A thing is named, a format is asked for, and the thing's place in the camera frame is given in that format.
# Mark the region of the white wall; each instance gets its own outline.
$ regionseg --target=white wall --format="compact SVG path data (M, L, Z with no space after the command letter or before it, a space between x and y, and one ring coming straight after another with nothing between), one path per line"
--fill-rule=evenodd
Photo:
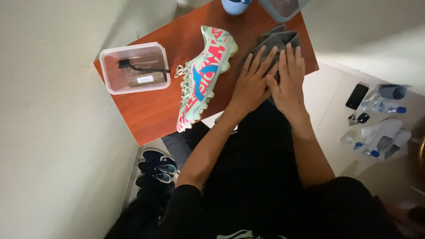
M104 237L137 144L92 62L170 22L175 6L0 2L0 238Z
M303 10L318 57L425 95L425 1L313 0Z

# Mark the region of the clear plastic container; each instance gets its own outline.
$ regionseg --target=clear plastic container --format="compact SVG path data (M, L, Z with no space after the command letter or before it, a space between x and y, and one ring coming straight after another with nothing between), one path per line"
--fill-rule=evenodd
M156 42L105 49L100 53L99 60L109 93L127 94L160 90L170 85L169 73L146 73L131 68L119 69L118 61L126 59L137 68L168 70L165 49Z
M310 0L259 0L277 23L291 20Z

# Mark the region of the left hand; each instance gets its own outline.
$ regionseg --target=left hand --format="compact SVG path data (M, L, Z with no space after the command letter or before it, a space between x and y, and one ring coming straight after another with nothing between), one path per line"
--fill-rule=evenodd
M269 90L266 91L267 83L263 75L270 67L278 48L276 46L273 47L267 58L260 65L260 58L265 50L266 47L262 46L251 66L249 64L251 63L252 54L249 54L227 107L227 109L232 109L231 112L238 114L241 120L271 95ZM275 63L268 75L274 76L277 71L278 63Z

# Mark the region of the right hand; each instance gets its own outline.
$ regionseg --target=right hand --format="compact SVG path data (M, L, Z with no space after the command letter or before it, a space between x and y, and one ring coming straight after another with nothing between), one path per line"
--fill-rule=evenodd
M267 86L272 93L276 107L293 126L310 121L304 105L303 82L305 71L301 47L296 48L294 56L292 46L288 43L286 50L281 51L279 56L280 84L273 76L266 76Z

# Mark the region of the shoelace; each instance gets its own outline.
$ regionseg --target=shoelace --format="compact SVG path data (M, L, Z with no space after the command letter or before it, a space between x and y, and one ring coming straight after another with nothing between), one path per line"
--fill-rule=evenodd
M181 75L183 75L183 81L181 82L180 86L181 86L181 104L180 105L185 105L189 99L190 99L190 94L189 94L189 90L190 90L190 81L191 81L191 74L190 74L190 63L186 63L186 67L183 67L182 65L179 65L177 67L177 71L176 74L174 75L174 78L177 78Z

